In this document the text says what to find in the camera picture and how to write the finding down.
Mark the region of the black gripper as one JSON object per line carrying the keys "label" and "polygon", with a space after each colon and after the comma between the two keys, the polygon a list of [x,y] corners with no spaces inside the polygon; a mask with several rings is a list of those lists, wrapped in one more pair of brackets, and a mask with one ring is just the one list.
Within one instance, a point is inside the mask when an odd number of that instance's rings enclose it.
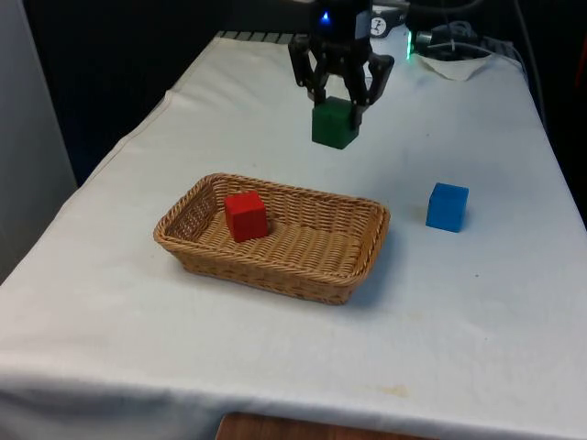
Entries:
{"label": "black gripper", "polygon": [[[327,99],[327,54],[315,38],[335,44],[368,40],[371,32],[369,0],[318,0],[310,8],[312,37],[293,37],[288,44],[295,81],[314,106]],[[349,125],[358,130],[363,113],[381,97],[394,66],[394,57],[374,53],[370,44],[345,48],[341,76],[351,102]]]}

